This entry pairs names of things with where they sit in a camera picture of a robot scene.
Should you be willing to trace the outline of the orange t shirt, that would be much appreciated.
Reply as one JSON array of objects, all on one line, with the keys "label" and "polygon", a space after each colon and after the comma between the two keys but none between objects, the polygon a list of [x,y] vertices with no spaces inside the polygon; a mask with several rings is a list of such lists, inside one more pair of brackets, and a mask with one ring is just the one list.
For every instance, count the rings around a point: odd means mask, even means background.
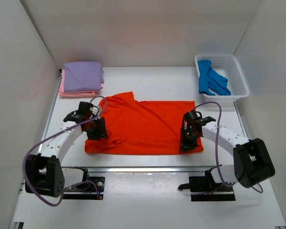
[{"label": "orange t shirt", "polygon": [[182,118],[194,101],[137,101],[133,92],[99,102],[108,138],[85,141],[85,153],[162,156],[180,154]]}]

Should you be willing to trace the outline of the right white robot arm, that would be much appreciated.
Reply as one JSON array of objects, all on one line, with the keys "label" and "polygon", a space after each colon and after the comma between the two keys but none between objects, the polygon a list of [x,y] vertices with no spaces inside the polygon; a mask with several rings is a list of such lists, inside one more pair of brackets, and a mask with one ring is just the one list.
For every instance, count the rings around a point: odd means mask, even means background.
[{"label": "right white robot arm", "polygon": [[195,110],[185,113],[180,131],[179,152],[188,153],[197,149],[201,138],[214,142],[216,148],[223,148],[233,157],[233,164],[217,164],[205,171],[211,185],[227,186],[229,183],[239,183],[245,188],[251,188],[276,173],[262,139],[239,136],[217,124],[214,118],[202,117],[202,114]]}]

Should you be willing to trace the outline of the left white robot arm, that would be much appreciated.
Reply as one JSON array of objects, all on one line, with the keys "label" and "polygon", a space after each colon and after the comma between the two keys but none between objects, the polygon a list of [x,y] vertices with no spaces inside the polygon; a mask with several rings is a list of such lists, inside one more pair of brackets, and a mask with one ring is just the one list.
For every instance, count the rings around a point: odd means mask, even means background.
[{"label": "left white robot arm", "polygon": [[86,133],[90,140],[103,140],[108,137],[102,112],[103,109],[99,105],[80,102],[77,110],[65,116],[59,132],[46,141],[42,150],[25,158],[26,192],[58,198],[67,188],[84,191],[91,185],[88,169],[63,169],[61,163],[82,133]]}]

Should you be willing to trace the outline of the folded pink t shirt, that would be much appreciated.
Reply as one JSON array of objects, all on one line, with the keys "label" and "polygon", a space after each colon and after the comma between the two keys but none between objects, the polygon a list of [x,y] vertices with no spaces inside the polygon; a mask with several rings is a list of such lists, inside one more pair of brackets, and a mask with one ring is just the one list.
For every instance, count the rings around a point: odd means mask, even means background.
[{"label": "folded pink t shirt", "polygon": [[65,79],[65,70],[61,71],[61,84],[59,87],[59,96],[64,98],[92,98],[97,96],[100,91],[89,91],[89,92],[75,92],[75,93],[66,93],[64,91],[64,79]]}]

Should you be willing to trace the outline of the folded purple t shirt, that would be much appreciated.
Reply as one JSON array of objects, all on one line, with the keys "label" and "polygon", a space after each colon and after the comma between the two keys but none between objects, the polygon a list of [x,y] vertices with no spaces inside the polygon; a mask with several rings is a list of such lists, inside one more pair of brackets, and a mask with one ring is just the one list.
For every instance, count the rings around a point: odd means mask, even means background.
[{"label": "folded purple t shirt", "polygon": [[64,67],[65,93],[98,92],[104,83],[100,62],[69,62]]}]

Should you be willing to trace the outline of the blue t shirt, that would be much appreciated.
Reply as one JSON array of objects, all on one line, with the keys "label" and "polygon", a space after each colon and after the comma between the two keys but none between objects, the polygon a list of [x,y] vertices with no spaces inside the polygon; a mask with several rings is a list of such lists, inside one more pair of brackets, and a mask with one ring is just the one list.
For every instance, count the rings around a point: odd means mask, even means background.
[{"label": "blue t shirt", "polygon": [[218,74],[212,67],[211,61],[198,61],[199,93],[209,96],[229,96],[231,91],[228,89],[228,79]]}]

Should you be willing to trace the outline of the aluminium table edge rail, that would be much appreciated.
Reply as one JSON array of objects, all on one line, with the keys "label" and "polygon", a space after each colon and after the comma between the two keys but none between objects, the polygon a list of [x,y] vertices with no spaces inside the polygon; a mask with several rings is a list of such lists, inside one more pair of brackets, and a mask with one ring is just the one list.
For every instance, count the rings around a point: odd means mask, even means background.
[{"label": "aluminium table edge rail", "polygon": [[178,167],[165,167],[165,166],[143,166],[143,167],[85,167],[90,172],[93,173],[156,173],[156,172],[197,172],[197,171],[205,171],[210,168],[215,167],[212,166],[178,166]]}]

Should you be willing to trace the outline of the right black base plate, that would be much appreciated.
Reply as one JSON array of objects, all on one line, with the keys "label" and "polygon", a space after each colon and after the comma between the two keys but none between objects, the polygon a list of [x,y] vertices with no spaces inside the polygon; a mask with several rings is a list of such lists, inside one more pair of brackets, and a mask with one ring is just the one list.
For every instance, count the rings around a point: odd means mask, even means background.
[{"label": "right black base plate", "polygon": [[232,187],[215,183],[211,169],[189,173],[189,181],[178,186],[179,191],[189,190],[192,202],[236,201]]}]

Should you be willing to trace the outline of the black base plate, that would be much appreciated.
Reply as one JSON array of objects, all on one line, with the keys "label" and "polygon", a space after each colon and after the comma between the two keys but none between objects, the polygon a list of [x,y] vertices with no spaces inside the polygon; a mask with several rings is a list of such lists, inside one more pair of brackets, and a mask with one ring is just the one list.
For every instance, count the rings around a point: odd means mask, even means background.
[{"label": "black base plate", "polygon": [[232,187],[215,183],[211,169],[189,173],[189,181],[178,186],[179,191],[189,190],[192,202],[236,201]]},{"label": "black base plate", "polygon": [[65,178],[63,199],[103,200],[105,175],[93,173],[83,167],[69,167],[63,170]]}]

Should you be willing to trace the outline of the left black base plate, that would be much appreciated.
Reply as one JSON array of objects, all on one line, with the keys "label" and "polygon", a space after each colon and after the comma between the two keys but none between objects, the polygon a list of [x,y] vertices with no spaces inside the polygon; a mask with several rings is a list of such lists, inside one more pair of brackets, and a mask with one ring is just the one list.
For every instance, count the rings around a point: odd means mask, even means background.
[{"label": "left black base plate", "polygon": [[105,175],[93,173],[83,167],[69,167],[63,170],[65,178],[63,199],[103,200]]}]

